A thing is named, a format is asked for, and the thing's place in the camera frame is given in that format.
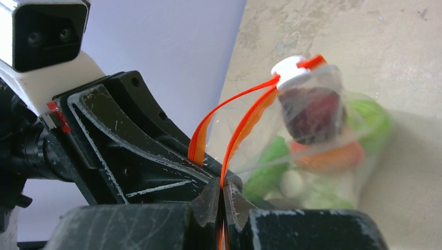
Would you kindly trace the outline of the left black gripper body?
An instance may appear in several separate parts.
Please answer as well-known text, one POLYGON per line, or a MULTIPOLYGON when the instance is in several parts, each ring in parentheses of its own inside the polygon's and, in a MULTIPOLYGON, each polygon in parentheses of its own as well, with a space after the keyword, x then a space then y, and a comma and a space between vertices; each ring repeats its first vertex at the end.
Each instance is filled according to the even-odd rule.
POLYGON ((77 166, 78 149, 63 132, 70 132, 58 104, 49 112, 32 112, 5 80, 1 80, 1 228, 8 226, 12 210, 27 208, 33 199, 22 193, 28 179, 75 183, 90 205, 97 199, 77 166))

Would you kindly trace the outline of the dark red plum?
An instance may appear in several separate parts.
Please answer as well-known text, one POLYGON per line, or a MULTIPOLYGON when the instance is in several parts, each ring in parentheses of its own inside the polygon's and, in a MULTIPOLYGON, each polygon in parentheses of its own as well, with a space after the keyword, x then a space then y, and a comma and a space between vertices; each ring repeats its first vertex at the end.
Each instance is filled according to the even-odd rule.
POLYGON ((278 96, 285 127, 301 145, 324 143, 342 133, 347 113, 340 94, 324 87, 287 90, 278 96))

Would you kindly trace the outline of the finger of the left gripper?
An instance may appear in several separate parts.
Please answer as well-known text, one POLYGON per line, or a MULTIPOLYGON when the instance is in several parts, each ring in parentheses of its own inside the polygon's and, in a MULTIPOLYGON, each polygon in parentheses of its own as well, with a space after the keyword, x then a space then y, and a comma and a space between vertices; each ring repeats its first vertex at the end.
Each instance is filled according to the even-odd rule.
POLYGON ((71 161, 100 204, 186 203, 214 167, 187 158, 189 138, 147 87, 97 84, 67 97, 71 161))
POLYGON ((214 158, 202 167, 187 158, 190 139, 167 117, 138 71, 113 76, 105 87, 111 97, 103 108, 106 149, 122 188, 169 188, 184 180, 189 188, 202 188, 220 177, 221 164, 214 158))

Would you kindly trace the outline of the white cauliflower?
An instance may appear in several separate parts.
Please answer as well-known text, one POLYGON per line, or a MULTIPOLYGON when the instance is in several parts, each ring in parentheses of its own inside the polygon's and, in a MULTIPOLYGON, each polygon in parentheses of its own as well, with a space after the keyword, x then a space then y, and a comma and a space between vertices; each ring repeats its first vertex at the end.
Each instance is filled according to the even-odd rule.
POLYGON ((291 155, 304 147, 275 137, 264 146, 254 169, 239 172, 242 194, 257 207, 292 209, 355 209, 359 190, 357 167, 332 173, 297 167, 291 155))

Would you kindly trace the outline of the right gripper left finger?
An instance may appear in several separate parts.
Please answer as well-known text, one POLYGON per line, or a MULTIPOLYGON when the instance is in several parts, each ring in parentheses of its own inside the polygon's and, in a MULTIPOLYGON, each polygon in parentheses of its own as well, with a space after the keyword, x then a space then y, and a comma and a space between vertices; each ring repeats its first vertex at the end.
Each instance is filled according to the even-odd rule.
POLYGON ((189 228, 192 249, 219 249, 220 178, 212 178, 191 203, 189 228))

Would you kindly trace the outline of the green lime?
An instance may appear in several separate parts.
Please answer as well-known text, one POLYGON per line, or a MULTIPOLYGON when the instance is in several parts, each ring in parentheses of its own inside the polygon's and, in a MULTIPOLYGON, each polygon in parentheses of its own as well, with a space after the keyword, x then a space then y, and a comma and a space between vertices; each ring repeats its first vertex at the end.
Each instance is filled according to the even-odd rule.
POLYGON ((380 104, 368 99, 353 99, 347 126, 358 133, 359 142, 370 155, 380 154, 392 131, 392 118, 380 104))

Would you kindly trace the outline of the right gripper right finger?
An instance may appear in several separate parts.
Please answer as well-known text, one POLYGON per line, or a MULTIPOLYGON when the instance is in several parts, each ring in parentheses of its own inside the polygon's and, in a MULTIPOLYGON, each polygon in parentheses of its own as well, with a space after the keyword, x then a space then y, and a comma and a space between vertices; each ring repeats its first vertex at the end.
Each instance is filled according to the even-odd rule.
POLYGON ((227 178, 224 183, 225 249, 253 249, 249 211, 256 207, 243 197, 240 184, 236 178, 227 178))

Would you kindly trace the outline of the clear orange zip bag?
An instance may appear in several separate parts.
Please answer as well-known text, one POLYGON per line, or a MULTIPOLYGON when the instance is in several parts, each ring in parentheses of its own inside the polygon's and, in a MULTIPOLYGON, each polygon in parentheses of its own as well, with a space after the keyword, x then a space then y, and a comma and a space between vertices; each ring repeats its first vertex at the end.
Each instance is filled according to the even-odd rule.
MULTIPOLYGON (((240 179, 242 193, 244 181, 239 172, 254 169, 264 146, 277 136, 295 142, 285 127, 282 106, 278 100, 281 93, 296 88, 331 89, 340 94, 347 113, 341 134, 324 143, 302 145, 304 150, 291 155, 291 159, 359 142, 360 135, 347 126, 347 118, 352 113, 348 102, 353 99, 375 101, 364 94, 346 91, 338 67, 329 64, 321 55, 309 59, 303 56, 288 57, 278 62, 272 68, 271 74, 270 80, 244 90, 216 106, 202 119, 191 137, 187 157, 202 166, 207 163, 206 151, 215 149, 215 146, 207 141, 207 129, 216 113, 238 107, 241 97, 250 96, 255 91, 260 92, 260 96, 244 113, 236 127, 223 139, 226 148, 214 155, 222 165, 220 195, 223 208, 219 243, 221 249, 225 249, 225 180, 240 179)), ((249 211, 253 249, 387 249, 387 243, 376 223, 358 210, 363 189, 374 173, 385 146, 377 155, 367 154, 364 150, 364 159, 356 171, 359 198, 355 209, 282 209, 270 205, 257 207, 247 199, 256 207, 249 211)))

